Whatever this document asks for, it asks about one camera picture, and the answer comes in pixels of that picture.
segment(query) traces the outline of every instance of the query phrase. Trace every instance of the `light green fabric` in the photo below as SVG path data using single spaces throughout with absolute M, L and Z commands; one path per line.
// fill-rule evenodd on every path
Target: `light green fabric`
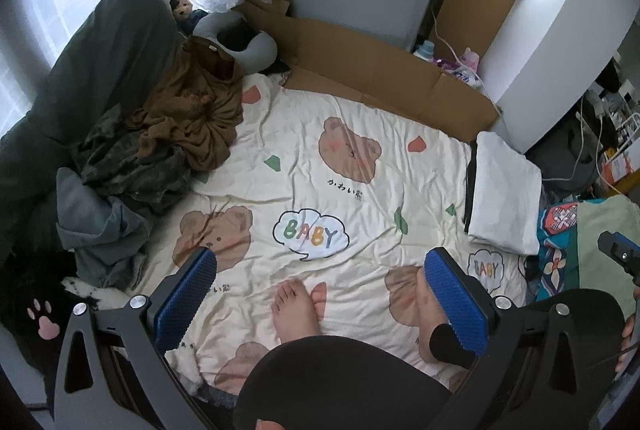
M 618 301 L 625 318 L 636 311 L 634 283 L 621 266 L 598 249 L 602 232 L 620 232 L 640 244 L 640 209 L 622 196 L 603 203 L 578 205 L 578 265 L 580 287 L 606 291 Z

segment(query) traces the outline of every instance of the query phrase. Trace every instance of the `paw print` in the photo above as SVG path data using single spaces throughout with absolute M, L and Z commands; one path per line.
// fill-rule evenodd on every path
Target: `paw print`
M 35 320 L 36 318 L 38 319 L 38 334 L 40 335 L 40 338 L 42 338 L 43 340 L 53 340 L 54 338 L 56 338 L 60 334 L 60 326 L 49 320 L 47 314 L 41 314 L 42 307 L 40 305 L 40 302 L 38 302 L 38 300 L 35 298 L 33 299 L 33 307 L 35 309 L 35 312 L 33 312 L 31 308 L 28 307 L 27 314 L 29 315 L 29 318 L 31 318 L 31 320 Z M 51 304 L 48 300 L 44 302 L 44 309 L 48 314 L 51 314 Z

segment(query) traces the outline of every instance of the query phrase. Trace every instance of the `bed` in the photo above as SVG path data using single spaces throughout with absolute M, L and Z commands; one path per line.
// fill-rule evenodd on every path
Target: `bed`
M 387 350 L 449 385 L 461 369 L 418 355 L 415 273 L 425 253 L 447 248 L 494 296 L 522 305 L 526 293 L 519 256 L 464 232 L 470 147 L 260 74 L 245 77 L 242 90 L 244 119 L 231 156 L 196 175 L 158 221 L 142 279 L 128 292 L 150 294 L 198 245 L 216 253 L 214 286 L 166 355 L 182 384 L 190 394 L 204 387 L 237 395 L 279 344 L 270 311 L 276 285 L 299 277 L 322 333 Z

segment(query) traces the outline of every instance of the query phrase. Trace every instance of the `brown cloth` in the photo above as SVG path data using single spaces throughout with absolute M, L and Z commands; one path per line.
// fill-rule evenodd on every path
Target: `brown cloth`
M 129 129 L 145 130 L 138 157 L 162 143 L 182 147 L 196 171 L 218 168 L 229 157 L 242 122 L 242 71 L 232 57 L 210 46 L 205 38 L 188 38 L 142 109 L 126 121 Z

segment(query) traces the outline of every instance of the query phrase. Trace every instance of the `bear ear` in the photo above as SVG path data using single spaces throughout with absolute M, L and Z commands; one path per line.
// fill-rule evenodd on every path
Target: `bear ear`
M 336 118 L 335 116 L 327 118 L 324 121 L 325 131 L 335 131 L 336 129 L 342 129 L 342 128 L 344 128 L 344 123 L 342 123 L 342 120 L 340 120 L 340 118 Z
M 367 138 L 367 147 L 369 147 L 369 153 L 375 158 L 379 158 L 382 155 L 382 147 L 375 139 Z
M 225 214 L 231 217 L 231 222 L 238 227 L 240 232 L 248 230 L 254 224 L 254 214 L 244 206 L 233 206 Z
M 184 217 L 182 217 L 180 221 L 180 233 L 184 235 L 185 232 L 200 232 L 204 229 L 206 222 L 207 216 L 204 213 L 198 210 L 188 212 L 184 214 Z

